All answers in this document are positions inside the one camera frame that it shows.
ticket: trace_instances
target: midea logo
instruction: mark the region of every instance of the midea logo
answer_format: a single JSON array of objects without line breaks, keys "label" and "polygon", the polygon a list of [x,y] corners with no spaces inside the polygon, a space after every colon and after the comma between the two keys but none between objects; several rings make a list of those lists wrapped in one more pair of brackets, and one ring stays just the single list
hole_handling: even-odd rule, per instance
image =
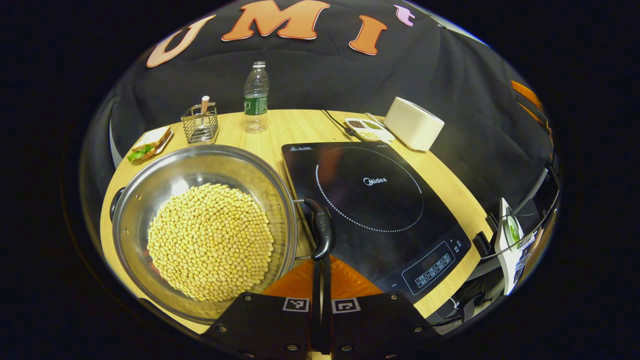
[{"label": "midea logo", "polygon": [[369,179],[368,177],[365,177],[364,179],[362,179],[362,181],[365,183],[365,185],[373,185],[373,184],[378,184],[378,183],[385,183],[387,182],[387,179],[385,179],[384,177],[382,179],[378,178],[378,179]]}]

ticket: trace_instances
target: wire utensil holder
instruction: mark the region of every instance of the wire utensil holder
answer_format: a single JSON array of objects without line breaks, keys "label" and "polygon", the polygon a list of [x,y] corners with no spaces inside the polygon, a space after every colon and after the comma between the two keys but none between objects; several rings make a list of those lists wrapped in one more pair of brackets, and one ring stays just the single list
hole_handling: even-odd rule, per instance
[{"label": "wire utensil holder", "polygon": [[210,103],[208,96],[202,98],[201,104],[194,105],[185,111],[180,119],[187,143],[216,141],[218,137],[218,111],[216,103]]}]

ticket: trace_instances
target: spice tray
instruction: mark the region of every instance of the spice tray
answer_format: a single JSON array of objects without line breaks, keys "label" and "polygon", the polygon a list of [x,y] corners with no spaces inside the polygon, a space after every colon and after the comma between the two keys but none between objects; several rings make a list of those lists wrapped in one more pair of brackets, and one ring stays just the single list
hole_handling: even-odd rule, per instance
[{"label": "spice tray", "polygon": [[346,118],[345,121],[364,140],[391,142],[395,139],[393,134],[371,120]]}]

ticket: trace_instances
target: plastic water bottle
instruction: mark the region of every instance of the plastic water bottle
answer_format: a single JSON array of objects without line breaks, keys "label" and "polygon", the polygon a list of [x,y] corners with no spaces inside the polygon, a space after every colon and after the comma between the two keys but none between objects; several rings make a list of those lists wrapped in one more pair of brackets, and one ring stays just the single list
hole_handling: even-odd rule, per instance
[{"label": "plastic water bottle", "polygon": [[264,61],[253,63],[253,70],[244,82],[244,123],[248,133],[260,133],[266,129],[269,77]]}]

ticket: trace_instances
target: orange letter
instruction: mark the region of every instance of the orange letter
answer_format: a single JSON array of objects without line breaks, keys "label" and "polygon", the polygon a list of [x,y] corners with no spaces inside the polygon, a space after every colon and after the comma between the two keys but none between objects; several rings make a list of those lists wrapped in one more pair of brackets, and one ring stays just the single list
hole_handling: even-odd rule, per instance
[{"label": "orange letter", "polygon": [[387,25],[366,15],[361,15],[360,20],[362,20],[362,27],[358,37],[356,37],[356,40],[349,42],[349,47],[367,55],[375,55],[378,53],[376,42],[380,33],[387,29]]},{"label": "orange letter", "polygon": [[222,41],[240,40],[251,37],[253,30],[251,24],[255,21],[260,35],[267,36],[285,21],[289,21],[284,29],[278,31],[278,35],[284,38],[299,38],[305,40],[315,39],[314,31],[318,15],[329,4],[322,1],[303,0],[280,11],[274,0],[258,1],[244,5],[240,19],[231,29],[231,32],[222,36]]},{"label": "orange letter", "polygon": [[149,59],[147,60],[147,67],[156,67],[164,62],[167,62],[173,59],[176,55],[180,54],[183,50],[189,46],[189,44],[193,41],[193,39],[198,34],[198,31],[202,28],[202,26],[209,20],[213,19],[215,15],[208,16],[202,20],[196,21],[189,26],[189,31],[184,35],[182,41],[178,44],[178,46],[174,47],[171,51],[166,53],[164,50],[166,46],[169,45],[171,40],[180,33],[180,31],[174,33],[170,37],[164,39],[160,44],[156,46],[154,52],[151,53]]}]

